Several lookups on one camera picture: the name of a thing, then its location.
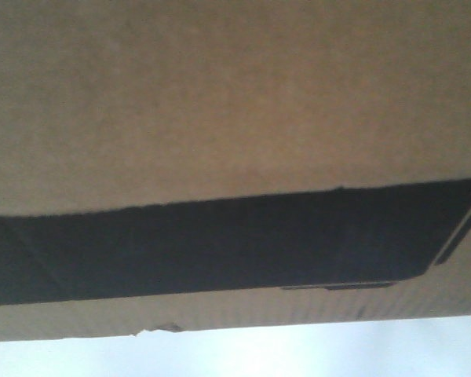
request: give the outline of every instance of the brown cardboard surface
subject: brown cardboard surface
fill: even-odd
[[[471,177],[471,2],[0,2],[0,214]]]

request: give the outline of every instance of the cardboard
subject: cardboard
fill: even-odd
[[[471,2],[0,2],[0,215],[471,178]],[[471,314],[392,287],[0,306],[0,341]]]

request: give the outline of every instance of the black strip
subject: black strip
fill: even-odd
[[[467,218],[466,222],[462,225],[459,231],[455,234],[455,237],[448,244],[447,248],[444,250],[442,255],[436,260],[435,265],[441,265],[450,258],[455,248],[462,242],[464,237],[466,237],[466,234],[468,234],[470,229],[471,229],[471,215]]]
[[[380,287],[425,273],[470,208],[471,179],[0,217],[0,305]]]

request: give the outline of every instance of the corrugated cardboard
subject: corrugated cardboard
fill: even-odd
[[[0,2],[0,214],[471,177],[471,2]],[[426,275],[0,306],[0,340],[471,313]]]

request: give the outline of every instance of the white background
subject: white background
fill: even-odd
[[[0,377],[471,377],[471,316],[0,342]]]

